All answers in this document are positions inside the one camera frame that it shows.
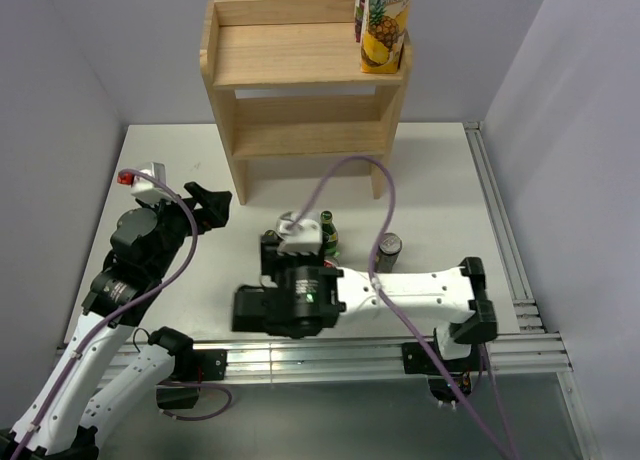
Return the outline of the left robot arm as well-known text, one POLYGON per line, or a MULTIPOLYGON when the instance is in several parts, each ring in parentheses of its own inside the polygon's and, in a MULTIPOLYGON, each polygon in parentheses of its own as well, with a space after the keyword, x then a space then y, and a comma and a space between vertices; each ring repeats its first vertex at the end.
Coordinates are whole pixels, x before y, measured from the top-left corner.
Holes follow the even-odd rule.
POLYGON ((123 372, 98 386, 162 287, 174 281, 167 272, 185 239, 229 220, 230 192, 195 182, 184 187, 186 199, 157 188, 133 190, 138 205, 118 219, 62 357, 25 414, 1 433, 2 458, 95 459, 135 399, 164 381, 200 374, 193 339, 162 327, 123 372))

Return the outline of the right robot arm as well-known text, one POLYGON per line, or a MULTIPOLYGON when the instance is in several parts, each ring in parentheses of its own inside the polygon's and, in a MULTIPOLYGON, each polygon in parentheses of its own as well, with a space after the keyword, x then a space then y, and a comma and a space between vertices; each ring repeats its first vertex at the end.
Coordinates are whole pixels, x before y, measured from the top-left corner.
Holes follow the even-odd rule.
POLYGON ((271 283, 237 288, 232 331, 302 339, 349 320, 371 322, 391 311, 410 322, 434 322, 433 358, 446 370, 470 358, 473 347, 498 336, 478 257, 439 272, 368 273, 334 267, 324 253, 321 243, 308 246, 266 232, 260 239, 260 274, 271 283))

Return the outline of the black yellow tall can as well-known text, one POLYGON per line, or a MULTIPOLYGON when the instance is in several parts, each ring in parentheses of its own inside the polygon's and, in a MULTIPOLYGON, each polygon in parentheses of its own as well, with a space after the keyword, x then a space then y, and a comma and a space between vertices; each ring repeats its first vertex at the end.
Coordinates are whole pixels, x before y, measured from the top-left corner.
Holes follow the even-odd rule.
POLYGON ((297 239, 303 232, 300 213, 288 211, 281 214, 276 221, 275 231, 282 240, 297 239))

